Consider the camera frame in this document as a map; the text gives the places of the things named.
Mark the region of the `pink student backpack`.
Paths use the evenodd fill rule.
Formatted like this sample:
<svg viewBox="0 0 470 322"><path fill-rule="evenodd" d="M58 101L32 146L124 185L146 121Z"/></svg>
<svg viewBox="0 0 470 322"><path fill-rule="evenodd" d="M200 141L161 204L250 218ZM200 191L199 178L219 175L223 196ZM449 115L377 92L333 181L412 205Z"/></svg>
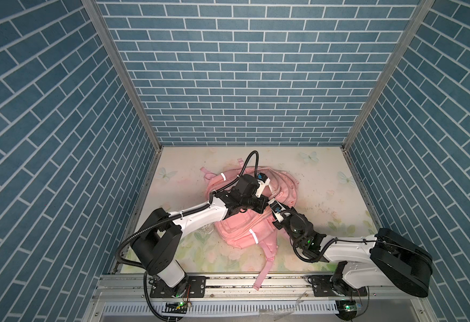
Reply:
<svg viewBox="0 0 470 322"><path fill-rule="evenodd" d="M258 171L271 180L270 185L264 189L263 195L276 199L288 207L296 205L299 187L299 181L296 178L285 171L275 170L268 166ZM240 249L252 245L259 245L262 248L267 261L253 284L255 290L259 290L262 286L277 254L278 233L272 224L273 221L272 211L266 209L262 214L248 210L215 223L217 232L228 245Z"/></svg>

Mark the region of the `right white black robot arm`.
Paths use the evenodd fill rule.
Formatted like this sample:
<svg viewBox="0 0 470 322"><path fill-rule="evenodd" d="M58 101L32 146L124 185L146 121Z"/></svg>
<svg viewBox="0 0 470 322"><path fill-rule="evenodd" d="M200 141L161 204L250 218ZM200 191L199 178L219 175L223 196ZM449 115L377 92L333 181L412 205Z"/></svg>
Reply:
<svg viewBox="0 0 470 322"><path fill-rule="evenodd" d="M432 256L393 230L381 228L366 237L329 236L316 232L294 208L274 203L270 209L273 225L287 233L299 260L336 264L330 283L339 295L368 287L396 287L417 298L428 296Z"/></svg>

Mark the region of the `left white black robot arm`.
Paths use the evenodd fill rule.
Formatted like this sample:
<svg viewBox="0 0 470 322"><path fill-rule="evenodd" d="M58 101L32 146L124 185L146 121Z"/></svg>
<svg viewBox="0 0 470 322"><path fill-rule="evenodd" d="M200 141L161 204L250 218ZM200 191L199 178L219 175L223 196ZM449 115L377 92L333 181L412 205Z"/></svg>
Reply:
<svg viewBox="0 0 470 322"><path fill-rule="evenodd" d="M187 282L187 275L174 258L181 240L241 210L263 213L268 205L263 192L270 182L263 173L243 174L230 185L212 190L201 205L174 213L156 209L129 241L130 248L148 275L157 276L168 287L181 287Z"/></svg>

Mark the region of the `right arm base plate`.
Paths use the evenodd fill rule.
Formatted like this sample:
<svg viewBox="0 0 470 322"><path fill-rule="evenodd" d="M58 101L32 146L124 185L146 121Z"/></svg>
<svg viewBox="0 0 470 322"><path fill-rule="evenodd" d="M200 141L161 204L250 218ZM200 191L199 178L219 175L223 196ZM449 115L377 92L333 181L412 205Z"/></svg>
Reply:
<svg viewBox="0 0 470 322"><path fill-rule="evenodd" d="M365 297L366 287L353 288L342 279L329 275L309 275L306 281L311 285L314 297Z"/></svg>

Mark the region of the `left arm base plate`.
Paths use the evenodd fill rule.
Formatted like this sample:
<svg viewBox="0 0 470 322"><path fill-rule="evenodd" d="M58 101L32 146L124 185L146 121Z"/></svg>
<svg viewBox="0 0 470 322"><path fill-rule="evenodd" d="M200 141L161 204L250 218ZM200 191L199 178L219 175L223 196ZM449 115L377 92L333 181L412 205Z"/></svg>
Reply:
<svg viewBox="0 0 470 322"><path fill-rule="evenodd" d="M169 287L164 280L155 280L152 282L150 297L155 299L204 298L206 280L206 276L186 275L185 278L174 287Z"/></svg>

